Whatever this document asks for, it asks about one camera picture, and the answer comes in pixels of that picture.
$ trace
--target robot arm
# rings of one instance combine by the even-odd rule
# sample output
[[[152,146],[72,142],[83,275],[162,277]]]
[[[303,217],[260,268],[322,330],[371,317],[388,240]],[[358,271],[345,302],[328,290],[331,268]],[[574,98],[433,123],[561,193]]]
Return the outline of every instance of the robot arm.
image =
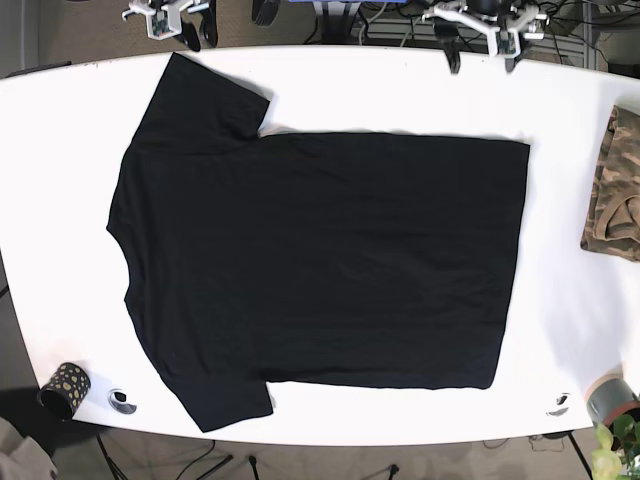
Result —
[[[480,13],[470,8],[466,0],[454,0],[439,3],[425,10],[422,19],[423,21],[434,19],[436,36],[438,36],[438,30],[442,30],[442,20],[452,24],[462,23],[485,35],[489,55],[504,58],[507,61],[507,71],[510,72],[522,58],[528,42],[544,38],[544,27],[549,23],[549,19],[546,14],[540,13],[536,5],[516,8],[513,4],[505,7],[505,5],[494,3],[493,7],[491,8],[490,2],[483,0],[479,9],[488,13]],[[441,43],[448,59],[452,56],[454,59],[457,58],[457,66],[452,65],[451,60],[449,61],[452,73],[457,73],[459,55],[456,43],[451,41],[450,32]]]

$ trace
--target t-shirt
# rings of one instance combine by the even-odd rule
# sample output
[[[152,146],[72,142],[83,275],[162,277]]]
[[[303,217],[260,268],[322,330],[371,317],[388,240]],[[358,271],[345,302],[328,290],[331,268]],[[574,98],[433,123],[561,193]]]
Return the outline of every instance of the t-shirt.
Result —
[[[111,207],[137,335],[200,429],[270,415],[265,382],[488,388],[529,147],[260,138],[268,108],[173,55]]]

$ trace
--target t-shirt sleeve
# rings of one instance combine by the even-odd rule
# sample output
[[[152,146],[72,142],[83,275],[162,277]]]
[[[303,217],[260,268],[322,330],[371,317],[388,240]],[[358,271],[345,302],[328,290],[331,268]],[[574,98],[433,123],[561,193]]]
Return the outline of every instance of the t-shirt sleeve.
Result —
[[[167,165],[241,148],[257,138],[269,102],[179,55],[173,55],[122,160],[107,230],[129,268],[125,303],[140,343],[163,382],[202,431],[270,415],[264,381],[240,352],[233,325],[207,335],[208,352],[190,326],[209,313],[180,292],[193,289],[174,248],[173,192]],[[207,368],[202,355],[222,361]]]
[[[225,153],[257,139],[269,101],[173,54],[132,145],[163,152]]]

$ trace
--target folded shirt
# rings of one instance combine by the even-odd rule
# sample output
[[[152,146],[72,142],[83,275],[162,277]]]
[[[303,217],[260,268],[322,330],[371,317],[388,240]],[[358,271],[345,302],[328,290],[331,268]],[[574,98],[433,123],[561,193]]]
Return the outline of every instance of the folded shirt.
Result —
[[[640,261],[640,116],[613,107],[580,247]]]

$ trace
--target gray floor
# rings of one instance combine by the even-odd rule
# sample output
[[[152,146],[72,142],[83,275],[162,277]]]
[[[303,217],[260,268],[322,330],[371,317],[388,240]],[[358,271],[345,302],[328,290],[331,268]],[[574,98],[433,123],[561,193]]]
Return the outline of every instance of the gray floor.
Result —
[[[173,41],[146,37],[142,18],[124,23],[125,0],[65,2],[41,0],[40,64],[70,60],[82,63],[108,58],[180,49]],[[220,46],[301,44],[311,33],[314,13],[309,4],[284,3],[268,29],[249,19],[251,0],[219,0]],[[636,34],[616,36],[607,48],[612,58],[640,61]],[[0,259],[0,290],[6,279]],[[0,299],[0,391],[35,385],[22,342],[11,295]],[[103,434],[107,449],[133,479],[175,479],[209,442],[112,429]],[[587,458],[596,442],[591,430],[576,432]],[[402,479],[580,479],[587,478],[569,441],[518,438],[508,441],[388,448],[310,448],[220,442],[210,457],[182,478],[196,478],[223,454],[234,460],[211,478],[251,479],[248,455],[256,455],[260,475],[269,479],[386,480],[385,469],[400,466]],[[111,479],[94,440],[59,449],[54,460],[62,480]]]

